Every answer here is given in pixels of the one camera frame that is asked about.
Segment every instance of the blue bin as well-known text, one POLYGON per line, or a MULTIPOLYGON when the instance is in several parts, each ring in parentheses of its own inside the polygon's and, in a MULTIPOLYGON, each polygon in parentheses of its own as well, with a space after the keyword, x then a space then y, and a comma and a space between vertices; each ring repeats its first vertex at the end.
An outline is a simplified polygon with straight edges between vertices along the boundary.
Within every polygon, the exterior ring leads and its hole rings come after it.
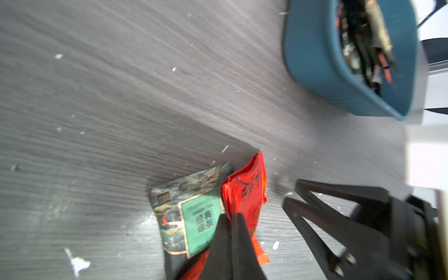
POLYGON ((391 37, 397 69, 383 77, 381 97, 353 75, 336 29, 337 0, 290 0, 283 53, 291 76, 357 116, 407 118, 416 73, 417 27, 409 0, 377 0, 391 37))

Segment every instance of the green label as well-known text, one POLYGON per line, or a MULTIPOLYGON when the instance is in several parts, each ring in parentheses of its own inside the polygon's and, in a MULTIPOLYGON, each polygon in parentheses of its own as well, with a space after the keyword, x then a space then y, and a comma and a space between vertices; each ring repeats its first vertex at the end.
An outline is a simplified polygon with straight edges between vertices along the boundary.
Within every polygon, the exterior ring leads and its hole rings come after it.
POLYGON ((179 203, 185 224, 188 258, 209 246, 221 215, 220 190, 179 203))

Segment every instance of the wood grain surface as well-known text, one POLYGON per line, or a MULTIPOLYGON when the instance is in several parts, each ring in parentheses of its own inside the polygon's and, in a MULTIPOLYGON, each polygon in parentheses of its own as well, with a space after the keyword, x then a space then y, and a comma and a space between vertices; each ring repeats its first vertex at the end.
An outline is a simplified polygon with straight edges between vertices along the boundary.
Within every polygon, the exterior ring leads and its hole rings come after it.
POLYGON ((225 161, 241 167, 258 149, 265 274, 324 279, 283 195, 302 178, 404 197, 404 130, 290 78, 285 9, 285 0, 1 1, 0 279, 73 279, 65 247, 91 261, 80 279, 164 279, 146 186, 225 161))

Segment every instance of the red plastic package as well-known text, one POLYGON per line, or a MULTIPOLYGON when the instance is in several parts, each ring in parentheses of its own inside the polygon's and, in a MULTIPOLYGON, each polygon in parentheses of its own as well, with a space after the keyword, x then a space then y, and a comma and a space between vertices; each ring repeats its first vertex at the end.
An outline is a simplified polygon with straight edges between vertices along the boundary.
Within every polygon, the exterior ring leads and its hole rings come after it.
MULTIPOLYGON (((221 186, 221 197, 229 218, 234 213, 242 213, 246 220, 252 246, 260 266, 269 262, 269 258, 257 241, 254 232, 258 225, 261 206, 266 203, 266 169, 263 153, 257 153, 241 170, 231 174, 221 186)), ((208 257, 205 251, 199 260, 182 276, 182 280, 197 280, 208 257)))

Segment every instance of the green tea package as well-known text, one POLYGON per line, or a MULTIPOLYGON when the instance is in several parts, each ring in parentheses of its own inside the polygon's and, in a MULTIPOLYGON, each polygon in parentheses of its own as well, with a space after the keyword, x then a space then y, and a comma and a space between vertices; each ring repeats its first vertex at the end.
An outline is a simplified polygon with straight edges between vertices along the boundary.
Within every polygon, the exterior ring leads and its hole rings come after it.
POLYGON ((159 223, 168 280, 189 269, 215 234, 224 205, 220 188, 230 163, 185 176, 149 190, 159 223))

